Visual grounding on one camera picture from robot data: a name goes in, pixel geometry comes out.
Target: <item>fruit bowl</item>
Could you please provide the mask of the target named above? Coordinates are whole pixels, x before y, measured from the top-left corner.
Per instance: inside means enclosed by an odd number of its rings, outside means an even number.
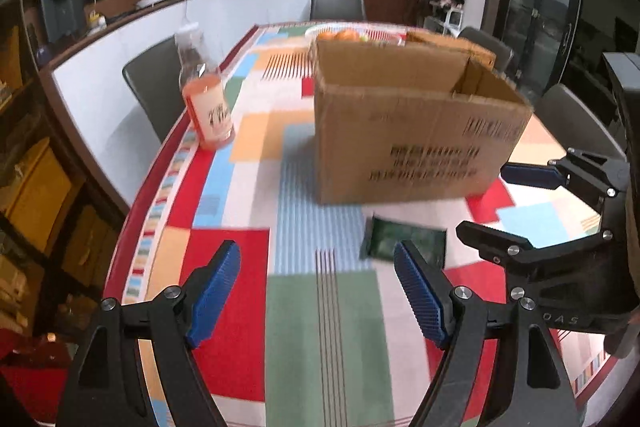
[[[332,22],[312,26],[305,32],[305,37],[314,41],[318,36],[345,41],[372,41],[402,44],[402,39],[393,33],[372,28],[370,26],[350,22]]]

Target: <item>plastic bottle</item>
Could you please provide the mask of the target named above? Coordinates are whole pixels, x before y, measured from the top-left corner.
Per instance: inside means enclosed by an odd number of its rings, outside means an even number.
[[[231,111],[226,103],[218,65],[207,56],[198,23],[175,34],[180,57],[180,90],[203,149],[215,150],[235,138]]]

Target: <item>dining table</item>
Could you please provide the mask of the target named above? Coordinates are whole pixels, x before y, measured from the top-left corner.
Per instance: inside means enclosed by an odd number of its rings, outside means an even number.
[[[309,32],[318,23],[254,26],[220,64],[235,140],[209,152],[183,114],[162,144],[121,231],[104,297],[151,300],[184,283],[225,239],[241,251],[238,279],[212,337],[193,351],[230,426],[402,427],[442,352],[425,340],[393,263],[361,258],[366,220],[446,230],[444,273],[482,299],[505,302],[504,270],[463,245],[464,220],[546,247],[596,233],[600,216],[564,188],[499,176],[468,198],[320,205],[314,193],[314,80]],[[407,28],[350,23],[370,36]],[[511,161],[546,164],[564,149],[533,116]],[[552,330],[578,406],[614,361],[602,335]],[[476,424],[497,341],[486,341],[464,425]],[[174,425],[150,341],[140,341],[161,427]]]

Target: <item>orange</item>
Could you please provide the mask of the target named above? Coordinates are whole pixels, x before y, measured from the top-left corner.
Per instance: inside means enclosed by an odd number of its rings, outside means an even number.
[[[356,30],[347,28],[345,30],[342,30],[341,32],[338,32],[338,34],[335,36],[335,39],[337,41],[359,41],[360,34]]]
[[[318,33],[318,36],[316,37],[316,39],[318,39],[319,41],[332,41],[335,38],[335,33],[331,32],[331,31],[324,31],[321,33]]]

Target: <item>blue gripper pad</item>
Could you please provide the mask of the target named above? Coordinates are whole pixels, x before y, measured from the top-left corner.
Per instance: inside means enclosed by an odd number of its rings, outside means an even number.
[[[231,293],[239,272],[240,249],[234,243],[193,305],[191,327],[185,335],[192,349],[213,334],[213,329],[216,327],[222,308],[225,307],[226,298]]]
[[[449,334],[442,303],[431,290],[429,283],[422,276],[411,254],[402,243],[396,244],[394,267],[423,336],[433,341],[438,348],[443,349],[449,340]]]
[[[500,169],[502,179],[512,185],[528,187],[556,188],[566,185],[566,176],[562,176],[555,167],[529,165],[526,163],[505,163]]]

